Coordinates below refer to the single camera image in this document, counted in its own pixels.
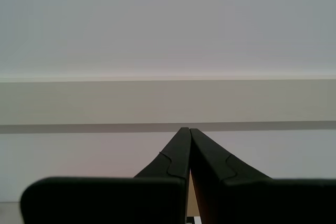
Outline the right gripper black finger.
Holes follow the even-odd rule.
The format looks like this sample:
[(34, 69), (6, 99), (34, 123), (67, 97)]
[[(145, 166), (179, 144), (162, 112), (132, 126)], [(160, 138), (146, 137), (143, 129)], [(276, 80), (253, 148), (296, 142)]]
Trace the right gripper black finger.
[(132, 178), (48, 177), (20, 199), (24, 223), (186, 223), (191, 132), (183, 127)]
[(202, 223), (335, 223), (334, 179), (273, 179), (191, 129)]

